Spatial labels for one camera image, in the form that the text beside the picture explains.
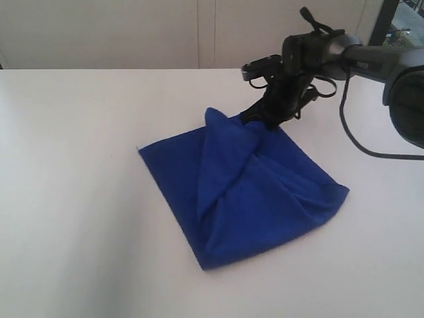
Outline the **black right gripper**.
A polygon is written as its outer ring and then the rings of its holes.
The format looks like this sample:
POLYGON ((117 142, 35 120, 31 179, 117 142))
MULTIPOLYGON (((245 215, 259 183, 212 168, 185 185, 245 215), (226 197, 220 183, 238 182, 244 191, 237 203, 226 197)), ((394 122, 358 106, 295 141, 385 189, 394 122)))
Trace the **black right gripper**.
POLYGON ((301 100, 312 80, 311 74, 276 76, 268 84, 264 96, 240 114, 241 123, 258 121, 273 130, 291 120, 302 108, 301 100))

